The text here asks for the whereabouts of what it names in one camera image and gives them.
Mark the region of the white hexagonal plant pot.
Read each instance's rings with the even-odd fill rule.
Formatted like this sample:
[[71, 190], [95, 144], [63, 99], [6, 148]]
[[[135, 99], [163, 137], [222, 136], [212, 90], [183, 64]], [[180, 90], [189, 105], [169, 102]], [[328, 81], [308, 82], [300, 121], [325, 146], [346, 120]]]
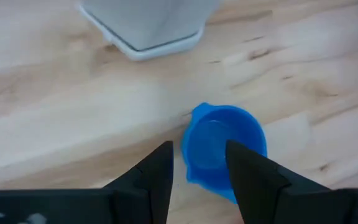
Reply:
[[134, 61], [193, 48], [221, 0], [81, 0], [79, 10]]

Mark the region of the blue measuring cup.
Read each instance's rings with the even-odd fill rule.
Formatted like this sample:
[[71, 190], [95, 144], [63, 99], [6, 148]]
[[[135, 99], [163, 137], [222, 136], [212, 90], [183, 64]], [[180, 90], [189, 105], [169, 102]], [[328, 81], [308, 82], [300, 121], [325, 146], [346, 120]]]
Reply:
[[236, 204], [226, 165], [228, 140], [235, 140], [267, 157], [265, 134], [249, 112], [236, 106], [209, 103], [202, 103], [191, 112], [181, 151], [189, 183]]

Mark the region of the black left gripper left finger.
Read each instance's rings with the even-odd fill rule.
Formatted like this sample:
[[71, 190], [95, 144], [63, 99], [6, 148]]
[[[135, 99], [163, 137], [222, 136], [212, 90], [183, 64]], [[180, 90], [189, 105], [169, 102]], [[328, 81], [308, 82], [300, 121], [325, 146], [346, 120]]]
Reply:
[[173, 185], [173, 142], [165, 141], [104, 186], [112, 224], [166, 224]]

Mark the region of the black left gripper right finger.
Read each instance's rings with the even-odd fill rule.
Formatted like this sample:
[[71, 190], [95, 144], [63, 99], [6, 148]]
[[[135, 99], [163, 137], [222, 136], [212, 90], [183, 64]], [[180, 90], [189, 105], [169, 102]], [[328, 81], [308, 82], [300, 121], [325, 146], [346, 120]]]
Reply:
[[245, 224], [351, 224], [351, 196], [226, 143], [229, 178]]

